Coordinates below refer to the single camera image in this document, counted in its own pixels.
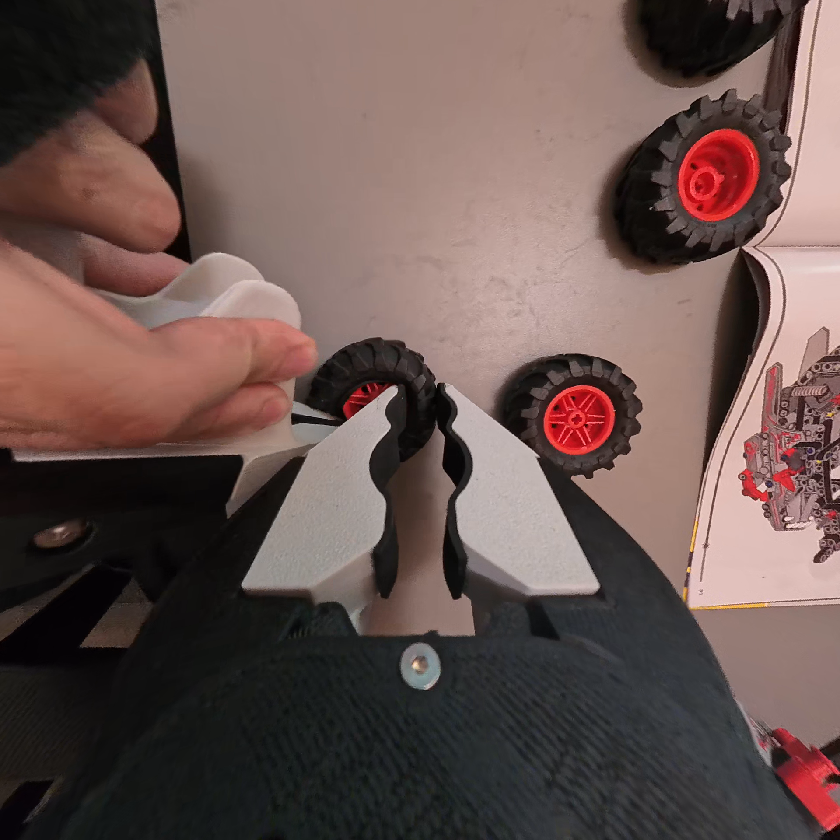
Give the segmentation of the grey desk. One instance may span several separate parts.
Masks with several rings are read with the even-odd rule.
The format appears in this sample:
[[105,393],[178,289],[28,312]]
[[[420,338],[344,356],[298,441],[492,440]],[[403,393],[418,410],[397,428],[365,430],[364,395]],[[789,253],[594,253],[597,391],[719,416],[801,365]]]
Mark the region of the grey desk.
[[707,442],[750,350],[737,254],[634,258],[613,185],[703,95],[664,72],[632,2],[158,2],[192,255],[243,257],[297,300],[323,358],[404,340],[488,413],[544,355],[637,384],[632,452],[581,487],[682,591]]

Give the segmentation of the white instruction booklet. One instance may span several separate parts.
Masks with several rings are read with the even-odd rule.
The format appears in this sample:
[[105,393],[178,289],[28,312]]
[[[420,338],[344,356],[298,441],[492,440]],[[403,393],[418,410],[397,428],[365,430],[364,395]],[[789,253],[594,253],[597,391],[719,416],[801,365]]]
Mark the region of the white instruction booklet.
[[693,610],[838,603],[838,1],[809,2],[773,59],[793,172],[742,251],[759,330],[700,490]]

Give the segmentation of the grey red toy truck chassis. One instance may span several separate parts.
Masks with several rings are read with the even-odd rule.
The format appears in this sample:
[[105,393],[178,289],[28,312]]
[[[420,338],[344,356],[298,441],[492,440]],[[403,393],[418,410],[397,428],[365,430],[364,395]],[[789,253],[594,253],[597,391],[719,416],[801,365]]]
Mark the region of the grey red toy truck chassis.
[[771,729],[747,716],[752,737],[794,803],[820,831],[820,838],[839,838],[839,737],[821,748],[783,728]]

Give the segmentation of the grey mesh office chair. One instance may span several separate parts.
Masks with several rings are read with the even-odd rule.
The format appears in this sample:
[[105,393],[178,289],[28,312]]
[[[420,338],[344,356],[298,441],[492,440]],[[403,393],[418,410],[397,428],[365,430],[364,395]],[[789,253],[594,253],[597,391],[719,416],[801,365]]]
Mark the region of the grey mesh office chair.
[[20,838],[93,740],[133,637],[90,635],[131,587],[128,562],[90,564],[2,594],[2,838]]

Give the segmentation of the person's left hand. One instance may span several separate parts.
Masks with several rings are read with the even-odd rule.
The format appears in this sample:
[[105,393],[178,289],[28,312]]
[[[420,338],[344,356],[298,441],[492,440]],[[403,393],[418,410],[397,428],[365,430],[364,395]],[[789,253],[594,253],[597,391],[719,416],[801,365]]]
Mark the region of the person's left hand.
[[315,342],[283,322],[195,318],[146,329],[94,290],[148,296],[186,263],[182,214],[141,145],[158,121],[140,59],[2,167],[2,446],[146,447],[281,420],[278,387]]

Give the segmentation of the small red rim toy wheel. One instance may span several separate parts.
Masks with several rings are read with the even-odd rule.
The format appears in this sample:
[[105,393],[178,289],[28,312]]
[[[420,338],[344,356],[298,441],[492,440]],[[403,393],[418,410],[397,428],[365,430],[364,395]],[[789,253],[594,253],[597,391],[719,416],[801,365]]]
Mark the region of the small red rim toy wheel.
[[437,384],[424,357],[404,342],[369,338],[344,346],[316,371],[306,404],[347,421],[392,385],[406,395],[406,425],[398,436],[405,462],[434,432]]
[[590,479],[631,450],[643,410],[635,382],[615,363],[562,353],[527,365],[509,384],[502,424],[565,475]]

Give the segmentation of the large red rim toy wheel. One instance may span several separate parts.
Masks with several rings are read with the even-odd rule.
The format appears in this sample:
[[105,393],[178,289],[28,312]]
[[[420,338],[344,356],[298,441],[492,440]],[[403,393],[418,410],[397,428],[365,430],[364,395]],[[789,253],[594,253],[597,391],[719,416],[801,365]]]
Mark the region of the large red rim toy wheel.
[[646,45],[683,77],[712,77],[767,44],[805,1],[640,1]]
[[744,246],[782,204],[791,139],[759,94],[704,96],[642,142],[616,184],[613,215],[636,257],[678,266]]

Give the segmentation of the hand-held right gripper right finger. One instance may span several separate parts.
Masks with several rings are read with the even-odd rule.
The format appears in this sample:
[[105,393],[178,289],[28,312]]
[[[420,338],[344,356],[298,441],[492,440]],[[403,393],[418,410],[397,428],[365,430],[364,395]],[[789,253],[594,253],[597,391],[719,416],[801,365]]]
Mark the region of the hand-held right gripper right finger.
[[598,593],[536,453],[451,384],[437,386],[437,425],[455,485],[444,577],[453,599],[469,599],[476,635],[501,604]]

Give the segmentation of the person's left forearm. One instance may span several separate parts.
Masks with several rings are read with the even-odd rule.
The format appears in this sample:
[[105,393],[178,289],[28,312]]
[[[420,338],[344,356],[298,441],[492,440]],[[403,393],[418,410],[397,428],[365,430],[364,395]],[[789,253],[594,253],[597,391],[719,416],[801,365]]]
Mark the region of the person's left forearm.
[[1,2],[1,165],[88,108],[147,57],[142,1]]

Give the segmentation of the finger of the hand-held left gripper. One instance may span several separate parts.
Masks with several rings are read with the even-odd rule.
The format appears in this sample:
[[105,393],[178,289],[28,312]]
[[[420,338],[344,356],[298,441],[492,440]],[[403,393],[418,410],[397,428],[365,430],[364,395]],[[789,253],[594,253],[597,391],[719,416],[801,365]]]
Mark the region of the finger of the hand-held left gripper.
[[295,401],[290,412],[289,448],[310,449],[330,436],[343,420]]
[[288,442],[12,453],[14,517],[128,512],[229,515],[290,460]]

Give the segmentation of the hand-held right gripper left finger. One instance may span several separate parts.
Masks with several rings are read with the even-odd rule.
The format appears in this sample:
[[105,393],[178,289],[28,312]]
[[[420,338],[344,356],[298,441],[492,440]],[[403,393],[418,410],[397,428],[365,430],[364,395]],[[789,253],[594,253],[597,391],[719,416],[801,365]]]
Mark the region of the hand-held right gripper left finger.
[[361,630],[396,581],[387,485],[405,425],[405,390],[391,386],[309,451],[242,581],[246,594],[338,603]]

